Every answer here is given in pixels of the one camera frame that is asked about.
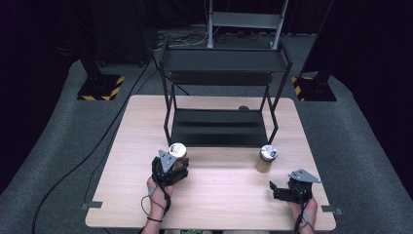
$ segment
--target table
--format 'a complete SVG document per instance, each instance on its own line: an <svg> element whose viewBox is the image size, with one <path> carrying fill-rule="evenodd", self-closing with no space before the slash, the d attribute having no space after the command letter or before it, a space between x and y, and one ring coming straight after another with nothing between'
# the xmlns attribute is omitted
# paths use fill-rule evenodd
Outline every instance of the table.
<svg viewBox="0 0 413 234"><path fill-rule="evenodd" d="M261 97L176 97L187 107L234 108L259 105ZM105 168L94 194L100 208L90 208L90 227L142 227L146 214L141 198L147 195L146 179L158 150L168 151L164 133L166 106L163 96L133 96L129 100ZM294 103L281 98L276 109L279 131L273 141L279 157L267 174L254 164L259 148L188 147L189 175L176 184L164 229L292 230L286 202L273 199L269 180L286 188L288 174L305 169L319 177ZM263 110L271 126L269 110ZM316 230L332 230L335 219L320 206L328 206L322 183L313 184L319 203ZM149 200L143 207L149 211Z"/></svg>

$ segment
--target shelf top tier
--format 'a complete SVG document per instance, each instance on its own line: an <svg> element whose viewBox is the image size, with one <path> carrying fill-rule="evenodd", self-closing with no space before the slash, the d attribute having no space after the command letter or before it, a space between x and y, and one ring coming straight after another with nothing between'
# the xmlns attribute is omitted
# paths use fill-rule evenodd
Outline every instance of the shelf top tier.
<svg viewBox="0 0 413 234"><path fill-rule="evenodd" d="M164 54L168 72L286 72L282 53L276 50L174 49Z"/></svg>

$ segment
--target shelf bottom tier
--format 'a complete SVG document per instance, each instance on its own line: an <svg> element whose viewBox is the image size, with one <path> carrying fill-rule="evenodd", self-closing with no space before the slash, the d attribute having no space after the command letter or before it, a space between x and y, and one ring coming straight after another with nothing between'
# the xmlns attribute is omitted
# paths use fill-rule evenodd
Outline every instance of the shelf bottom tier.
<svg viewBox="0 0 413 234"><path fill-rule="evenodd" d="M176 109L171 142L187 146L261 147L268 140L259 110Z"/></svg>

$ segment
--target wrist strap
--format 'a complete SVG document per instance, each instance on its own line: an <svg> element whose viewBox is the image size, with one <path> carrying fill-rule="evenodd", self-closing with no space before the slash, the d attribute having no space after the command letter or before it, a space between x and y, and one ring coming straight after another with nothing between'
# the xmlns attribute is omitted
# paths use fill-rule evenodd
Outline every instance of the wrist strap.
<svg viewBox="0 0 413 234"><path fill-rule="evenodd" d="M152 220L152 221L163 222L163 220L158 220L158 219L155 219L155 218L152 218L152 217L149 217L149 216L147 216L146 218L148 218L149 220Z"/></svg>

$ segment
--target yellow and black hazard tape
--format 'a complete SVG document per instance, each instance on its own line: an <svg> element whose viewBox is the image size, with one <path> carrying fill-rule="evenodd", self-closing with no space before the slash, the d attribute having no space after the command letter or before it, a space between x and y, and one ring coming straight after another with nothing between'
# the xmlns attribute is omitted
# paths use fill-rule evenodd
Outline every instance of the yellow and black hazard tape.
<svg viewBox="0 0 413 234"><path fill-rule="evenodd" d="M118 81L116 82L116 86L113 90L108 92L106 95L80 95L78 99L83 100L113 100L115 99L116 95L119 94L121 90L122 83L124 82L125 77L119 77Z"/></svg>
<svg viewBox="0 0 413 234"><path fill-rule="evenodd" d="M311 77L300 77L300 79L306 79L306 80L313 80ZM295 94L297 95L299 100L305 100L303 97L303 89L300 87L298 83L298 78L297 77L291 77L292 85L294 86Z"/></svg>

